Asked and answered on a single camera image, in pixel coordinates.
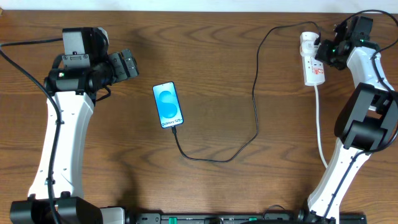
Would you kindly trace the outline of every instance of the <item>plug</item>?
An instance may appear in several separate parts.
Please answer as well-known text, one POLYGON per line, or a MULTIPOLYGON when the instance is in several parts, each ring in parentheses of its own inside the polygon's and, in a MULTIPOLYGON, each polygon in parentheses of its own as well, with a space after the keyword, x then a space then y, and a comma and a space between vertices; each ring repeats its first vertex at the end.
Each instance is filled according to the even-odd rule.
POLYGON ((318 37, 318 38, 314 41, 313 44, 314 44, 315 46, 319 46, 319 45, 321 44, 321 38, 318 37))
POLYGON ((315 42, 318 39, 319 35, 314 32, 303 32, 300 36, 304 84, 307 86, 320 85, 325 82, 323 63, 315 60, 319 47, 319 45, 315 45, 315 42))

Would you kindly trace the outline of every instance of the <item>phone screen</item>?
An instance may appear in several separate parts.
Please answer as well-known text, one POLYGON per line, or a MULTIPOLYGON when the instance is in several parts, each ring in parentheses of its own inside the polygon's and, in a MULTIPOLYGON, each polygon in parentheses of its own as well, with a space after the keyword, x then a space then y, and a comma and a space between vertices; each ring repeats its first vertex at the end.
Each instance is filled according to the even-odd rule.
POLYGON ((160 125, 168 128, 184 122, 174 82, 153 87, 160 125))

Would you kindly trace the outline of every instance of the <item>wooden table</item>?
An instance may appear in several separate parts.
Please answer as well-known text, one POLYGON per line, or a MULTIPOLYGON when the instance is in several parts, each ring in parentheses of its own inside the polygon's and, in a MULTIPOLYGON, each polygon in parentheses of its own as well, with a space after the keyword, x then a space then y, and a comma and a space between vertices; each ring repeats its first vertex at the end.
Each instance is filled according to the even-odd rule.
MULTIPOLYGON (((99 102, 86 136, 85 199, 97 207, 124 205, 165 213, 261 213, 273 204, 301 208, 325 168, 315 128, 315 95, 304 86, 299 36, 312 25, 276 30, 260 53, 256 86, 260 132, 233 162, 184 159, 157 117, 152 86, 174 81, 185 117, 178 137, 186 153, 227 159, 255 133, 251 88, 256 50, 274 26, 315 21, 322 37, 344 14, 4 11, 0 41, 60 37, 64 27, 101 26, 109 53, 130 48, 138 78, 112 86, 99 102)), ((381 46, 398 35, 384 16, 372 38, 381 46)), ((9 47, 6 53, 38 80, 63 53, 61 42, 9 47)), ((398 53, 382 54, 389 82, 398 86, 398 53)), ((23 74, 0 59, 0 223, 25 200, 42 153, 46 99, 23 74)), ((354 90, 349 70, 325 68, 319 86, 322 143, 330 159, 335 120, 354 90)), ((364 212, 369 223, 398 222, 398 145, 373 155, 359 171, 342 212, 364 212)))

